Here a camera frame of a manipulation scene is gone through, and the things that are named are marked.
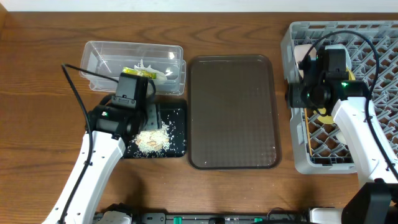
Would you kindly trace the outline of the yellow green snack wrapper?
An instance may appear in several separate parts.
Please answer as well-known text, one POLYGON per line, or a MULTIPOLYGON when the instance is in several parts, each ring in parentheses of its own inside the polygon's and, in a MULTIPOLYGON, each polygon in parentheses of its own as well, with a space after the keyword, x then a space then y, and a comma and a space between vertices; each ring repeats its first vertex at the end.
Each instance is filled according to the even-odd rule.
POLYGON ((157 72, 148 70, 148 69, 143 69, 143 68, 129 68, 129 67, 124 67, 122 70, 123 73, 129 74, 129 75, 137 75, 140 77, 146 77, 149 79, 156 79, 157 78, 157 72))

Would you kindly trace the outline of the pink shallow bowl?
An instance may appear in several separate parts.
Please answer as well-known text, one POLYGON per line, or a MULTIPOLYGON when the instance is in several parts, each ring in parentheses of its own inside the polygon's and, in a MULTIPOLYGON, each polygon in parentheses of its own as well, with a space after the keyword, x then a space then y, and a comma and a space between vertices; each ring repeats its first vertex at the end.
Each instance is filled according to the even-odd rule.
POLYGON ((298 68, 298 72, 301 79, 303 79, 304 77, 304 72, 302 69, 299 68, 299 63, 304 59, 305 54, 308 52, 311 46, 312 46, 311 44, 304 44, 304 45, 297 45, 294 48, 295 64, 298 68))

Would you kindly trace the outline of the white plastic bag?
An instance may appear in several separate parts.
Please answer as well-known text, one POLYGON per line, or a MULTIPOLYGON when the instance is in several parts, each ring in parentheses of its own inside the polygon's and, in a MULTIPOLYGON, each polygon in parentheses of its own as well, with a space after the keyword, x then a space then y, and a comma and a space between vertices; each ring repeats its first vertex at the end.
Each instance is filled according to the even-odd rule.
POLYGON ((161 72, 148 65, 144 66, 143 59, 134 66, 134 69, 138 71, 138 75, 142 77, 147 77, 154 81, 155 84, 164 84, 168 80, 168 76, 172 74, 170 70, 166 70, 166 72, 161 72))

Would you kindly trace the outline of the yellow round plate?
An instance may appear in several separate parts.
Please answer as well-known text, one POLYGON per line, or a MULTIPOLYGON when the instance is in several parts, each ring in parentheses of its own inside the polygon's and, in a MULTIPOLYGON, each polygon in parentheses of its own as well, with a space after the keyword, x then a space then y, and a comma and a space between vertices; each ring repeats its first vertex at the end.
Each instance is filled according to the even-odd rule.
MULTIPOLYGON (((354 73, 351 71, 350 67, 346 68, 346 71, 349 73, 349 80, 355 80, 355 76, 354 73)), ((318 120, 323 123, 323 124, 333 124, 334 120, 332 118, 332 116, 318 116, 318 120)))

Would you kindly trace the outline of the light blue bowl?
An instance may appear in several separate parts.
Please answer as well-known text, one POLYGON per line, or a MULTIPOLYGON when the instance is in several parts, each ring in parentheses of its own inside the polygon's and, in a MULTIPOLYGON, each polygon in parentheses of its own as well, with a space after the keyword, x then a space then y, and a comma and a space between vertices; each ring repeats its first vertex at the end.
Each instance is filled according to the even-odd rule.
POLYGON ((325 49, 326 50, 328 50, 328 49, 343 49, 345 51, 345 55, 346 55, 346 68, 348 70, 352 70, 352 63, 351 63, 351 58, 349 56, 348 49, 343 44, 327 45, 325 47, 325 49))

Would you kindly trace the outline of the white green cup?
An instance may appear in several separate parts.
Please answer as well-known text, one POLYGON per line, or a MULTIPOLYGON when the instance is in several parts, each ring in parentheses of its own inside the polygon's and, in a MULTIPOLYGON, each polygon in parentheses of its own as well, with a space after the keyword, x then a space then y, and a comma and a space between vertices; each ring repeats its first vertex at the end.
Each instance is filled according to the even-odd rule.
POLYGON ((341 131, 338 131, 338 132, 335 134, 335 137, 336 137, 336 139, 337 139, 340 143, 342 143, 342 144, 344 144, 344 145, 347 145, 346 139, 345 139, 345 137, 343 136, 343 133, 342 133, 341 131))

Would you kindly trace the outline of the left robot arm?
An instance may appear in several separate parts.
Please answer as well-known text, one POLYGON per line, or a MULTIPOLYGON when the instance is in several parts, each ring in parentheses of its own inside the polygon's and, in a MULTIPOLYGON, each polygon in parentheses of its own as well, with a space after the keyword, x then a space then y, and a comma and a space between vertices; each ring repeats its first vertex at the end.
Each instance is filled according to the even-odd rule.
POLYGON ((153 80, 122 73, 114 94, 84 111, 85 134, 75 166, 46 223, 91 223, 109 176, 142 131, 160 129, 153 80))

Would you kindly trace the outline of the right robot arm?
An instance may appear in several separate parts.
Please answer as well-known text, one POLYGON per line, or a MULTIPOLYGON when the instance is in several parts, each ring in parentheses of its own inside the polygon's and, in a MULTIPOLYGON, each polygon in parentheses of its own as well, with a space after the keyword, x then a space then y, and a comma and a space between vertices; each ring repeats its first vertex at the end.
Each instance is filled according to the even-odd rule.
POLYGON ((310 223, 397 223, 397 156, 379 121, 365 82, 350 78, 342 45, 294 51, 300 81, 291 83, 288 106, 330 116, 343 135, 360 189, 342 209, 313 208, 310 223))

